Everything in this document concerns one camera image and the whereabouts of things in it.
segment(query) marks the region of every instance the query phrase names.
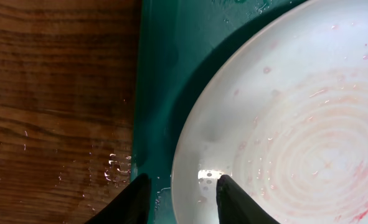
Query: green tray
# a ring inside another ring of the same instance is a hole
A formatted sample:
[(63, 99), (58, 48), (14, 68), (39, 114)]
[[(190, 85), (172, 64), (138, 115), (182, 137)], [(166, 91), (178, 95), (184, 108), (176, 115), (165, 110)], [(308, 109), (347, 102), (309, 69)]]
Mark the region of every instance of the green tray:
[(305, 0), (144, 0), (131, 179), (152, 178), (149, 222), (175, 223), (171, 166), (196, 99), (251, 36)]

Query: wet plate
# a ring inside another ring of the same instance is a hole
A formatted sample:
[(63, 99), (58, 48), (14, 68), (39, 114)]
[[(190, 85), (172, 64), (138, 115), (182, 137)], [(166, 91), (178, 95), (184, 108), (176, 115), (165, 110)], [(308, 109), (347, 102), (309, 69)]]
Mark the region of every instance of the wet plate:
[(368, 223), (368, 0), (309, 1), (217, 72), (177, 145), (178, 223), (218, 223), (216, 180), (280, 223)]

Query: brown wooden surface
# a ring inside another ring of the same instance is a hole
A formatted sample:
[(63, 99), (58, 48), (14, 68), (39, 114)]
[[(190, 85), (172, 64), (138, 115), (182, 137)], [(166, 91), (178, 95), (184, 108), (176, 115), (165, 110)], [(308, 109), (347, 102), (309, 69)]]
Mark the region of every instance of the brown wooden surface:
[(0, 223), (83, 223), (127, 185), (140, 8), (0, 0)]

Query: wood grain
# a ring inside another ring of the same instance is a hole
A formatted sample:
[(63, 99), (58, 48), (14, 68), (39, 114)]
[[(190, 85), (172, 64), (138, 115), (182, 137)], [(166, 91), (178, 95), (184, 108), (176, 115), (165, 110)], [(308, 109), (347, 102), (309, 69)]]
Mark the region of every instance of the wood grain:
[(128, 184), (140, 10), (0, 1), (0, 223), (83, 223)]

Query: green surface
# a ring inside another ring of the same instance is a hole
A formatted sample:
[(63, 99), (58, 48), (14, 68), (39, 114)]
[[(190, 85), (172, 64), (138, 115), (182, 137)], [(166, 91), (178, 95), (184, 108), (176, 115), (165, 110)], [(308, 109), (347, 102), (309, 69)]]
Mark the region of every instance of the green surface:
[(175, 223), (172, 159), (206, 84), (252, 35), (304, 1), (144, 0), (131, 178), (143, 172), (152, 178), (148, 223)]

